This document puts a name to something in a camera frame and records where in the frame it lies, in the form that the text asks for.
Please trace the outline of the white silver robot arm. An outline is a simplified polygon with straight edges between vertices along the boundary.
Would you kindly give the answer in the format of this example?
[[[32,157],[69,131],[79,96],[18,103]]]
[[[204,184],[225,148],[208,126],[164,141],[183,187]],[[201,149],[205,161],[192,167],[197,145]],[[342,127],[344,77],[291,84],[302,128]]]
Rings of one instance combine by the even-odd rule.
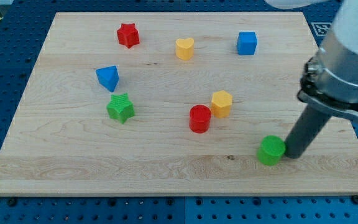
[[[358,123],[358,0],[343,1],[318,51],[304,66],[297,97],[306,103],[285,155],[299,158],[333,116]]]

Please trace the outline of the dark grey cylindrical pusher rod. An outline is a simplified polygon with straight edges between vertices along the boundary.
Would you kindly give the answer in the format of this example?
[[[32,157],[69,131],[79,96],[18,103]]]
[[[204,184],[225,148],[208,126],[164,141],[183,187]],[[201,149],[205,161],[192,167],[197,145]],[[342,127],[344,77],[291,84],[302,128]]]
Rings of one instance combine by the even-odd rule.
[[[285,155],[291,159],[301,157],[330,118],[331,115],[306,106],[285,140]]]

